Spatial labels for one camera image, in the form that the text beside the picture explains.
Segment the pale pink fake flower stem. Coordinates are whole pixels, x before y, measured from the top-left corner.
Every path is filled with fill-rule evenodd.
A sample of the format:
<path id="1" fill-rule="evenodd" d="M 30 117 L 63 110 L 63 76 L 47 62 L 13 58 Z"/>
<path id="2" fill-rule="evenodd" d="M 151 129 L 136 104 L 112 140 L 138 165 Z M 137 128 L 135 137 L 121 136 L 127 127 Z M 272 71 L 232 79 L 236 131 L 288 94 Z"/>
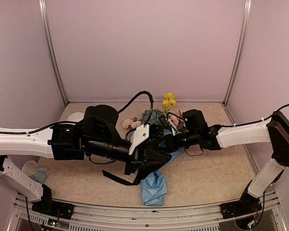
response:
<path id="1" fill-rule="evenodd" d="M 168 113 L 168 118 L 172 121 L 174 124 L 174 127 L 179 131 L 183 132 L 186 131 L 186 126 L 184 121 L 182 120 L 181 114 L 177 115 L 173 112 Z"/>

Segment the blue wrapping paper sheet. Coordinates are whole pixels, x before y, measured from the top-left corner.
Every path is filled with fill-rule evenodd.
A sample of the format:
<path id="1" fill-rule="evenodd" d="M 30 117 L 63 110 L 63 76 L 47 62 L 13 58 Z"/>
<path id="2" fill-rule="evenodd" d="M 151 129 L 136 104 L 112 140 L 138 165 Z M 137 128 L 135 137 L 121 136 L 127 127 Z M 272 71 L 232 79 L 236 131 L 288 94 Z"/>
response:
<path id="1" fill-rule="evenodd" d="M 159 170 L 150 173 L 141 181 L 143 205 L 164 206 L 164 196 L 167 191 L 166 178 Z"/>

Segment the blue fake flower bunch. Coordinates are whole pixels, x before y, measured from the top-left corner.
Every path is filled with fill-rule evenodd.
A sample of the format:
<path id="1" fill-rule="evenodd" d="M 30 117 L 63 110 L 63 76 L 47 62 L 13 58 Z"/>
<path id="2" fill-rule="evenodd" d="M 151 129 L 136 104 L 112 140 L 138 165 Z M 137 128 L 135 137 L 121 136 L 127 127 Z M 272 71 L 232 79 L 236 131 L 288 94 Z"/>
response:
<path id="1" fill-rule="evenodd" d="M 145 110 L 141 117 L 141 122 L 144 124 L 146 121 L 151 125 L 160 125 L 159 117 L 163 115 L 163 112 L 159 109 L 153 109 L 152 113 L 150 110 Z"/>

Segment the black printed ribbon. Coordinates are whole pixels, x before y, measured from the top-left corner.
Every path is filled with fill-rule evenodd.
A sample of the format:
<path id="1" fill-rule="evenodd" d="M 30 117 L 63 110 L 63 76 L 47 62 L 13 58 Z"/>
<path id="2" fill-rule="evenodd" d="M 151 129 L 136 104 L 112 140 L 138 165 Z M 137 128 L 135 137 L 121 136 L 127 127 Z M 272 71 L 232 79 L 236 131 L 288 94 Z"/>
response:
<path id="1" fill-rule="evenodd" d="M 149 175 L 149 169 L 147 167 L 142 167 L 137 169 L 135 173 L 126 174 L 125 165 L 113 165 L 103 167 L 102 174 L 104 177 L 107 177 L 119 184 L 125 186 L 136 186 L 141 183 Z"/>

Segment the yellow fake flower stem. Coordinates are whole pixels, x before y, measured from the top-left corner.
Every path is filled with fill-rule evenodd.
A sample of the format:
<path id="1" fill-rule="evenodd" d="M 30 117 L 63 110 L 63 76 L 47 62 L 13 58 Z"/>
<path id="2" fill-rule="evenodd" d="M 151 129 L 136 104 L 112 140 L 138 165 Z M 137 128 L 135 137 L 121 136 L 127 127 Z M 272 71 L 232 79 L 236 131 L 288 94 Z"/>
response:
<path id="1" fill-rule="evenodd" d="M 175 99 L 175 95 L 173 93 L 165 93 L 164 94 L 164 100 L 162 102 L 162 109 L 163 109 L 163 114 L 165 118 L 167 118 L 167 114 L 170 111 L 170 107 L 175 107 L 177 104 L 177 101 Z"/>

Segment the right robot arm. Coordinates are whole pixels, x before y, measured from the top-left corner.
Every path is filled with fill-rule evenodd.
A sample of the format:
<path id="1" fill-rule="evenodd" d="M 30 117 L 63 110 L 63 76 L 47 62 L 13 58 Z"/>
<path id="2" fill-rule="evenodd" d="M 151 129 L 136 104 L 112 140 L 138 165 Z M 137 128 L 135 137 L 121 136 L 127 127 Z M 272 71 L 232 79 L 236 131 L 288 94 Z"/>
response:
<path id="1" fill-rule="evenodd" d="M 208 126 L 203 113 L 196 109 L 184 112 L 180 119 L 185 131 L 163 137 L 162 148 L 168 153 L 193 145 L 199 145 L 201 150 L 217 151 L 245 144 L 271 144 L 270 159 L 246 186 L 236 204 L 242 214 L 254 208 L 259 197 L 289 167 L 289 121 L 279 109 L 266 118 L 231 126 Z"/>

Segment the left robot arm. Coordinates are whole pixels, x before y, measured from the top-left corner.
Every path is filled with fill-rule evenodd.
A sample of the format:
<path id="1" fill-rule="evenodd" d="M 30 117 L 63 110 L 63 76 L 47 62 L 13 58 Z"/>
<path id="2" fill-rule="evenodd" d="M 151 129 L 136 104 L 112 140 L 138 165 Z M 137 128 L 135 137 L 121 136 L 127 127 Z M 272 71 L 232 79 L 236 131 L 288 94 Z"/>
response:
<path id="1" fill-rule="evenodd" d="M 39 204 L 47 214 L 53 214 L 58 204 L 51 189 L 35 183 L 10 159 L 11 155 L 33 155 L 54 160 L 83 160 L 92 155 L 125 164 L 126 175 L 135 173 L 129 182 L 107 171 L 103 175 L 117 183 L 138 185 L 150 173 L 171 160 L 160 150 L 164 131 L 148 123 L 138 126 L 130 141 L 121 138 L 116 129 L 119 111 L 109 105 L 90 106 L 79 122 L 60 121 L 38 129 L 7 130 L 0 128 L 0 177 L 15 189 Z"/>

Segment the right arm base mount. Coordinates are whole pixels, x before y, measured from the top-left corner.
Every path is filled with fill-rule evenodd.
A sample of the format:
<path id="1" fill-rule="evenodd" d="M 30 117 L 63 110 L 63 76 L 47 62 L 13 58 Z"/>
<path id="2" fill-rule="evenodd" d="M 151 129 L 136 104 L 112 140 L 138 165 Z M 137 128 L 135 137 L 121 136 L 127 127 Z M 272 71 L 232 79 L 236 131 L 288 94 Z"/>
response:
<path id="1" fill-rule="evenodd" d="M 262 210 L 263 206 L 260 203 L 260 200 L 256 200 L 255 202 L 249 201 L 233 201 L 228 203 L 223 203 L 220 205 L 223 219 L 229 219 L 234 217 L 243 216 L 246 214 L 251 214 L 256 212 L 257 210 Z"/>

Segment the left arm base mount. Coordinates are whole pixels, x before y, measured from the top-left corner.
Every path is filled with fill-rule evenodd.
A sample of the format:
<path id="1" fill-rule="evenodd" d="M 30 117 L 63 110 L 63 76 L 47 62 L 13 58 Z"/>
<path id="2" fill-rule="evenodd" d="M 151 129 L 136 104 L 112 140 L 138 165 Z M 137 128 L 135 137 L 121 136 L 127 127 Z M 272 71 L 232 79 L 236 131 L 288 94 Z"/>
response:
<path id="1" fill-rule="evenodd" d="M 75 206 L 70 203 L 51 200 L 50 202 L 34 202 L 32 205 L 32 210 L 52 217 L 71 220 L 74 207 Z"/>

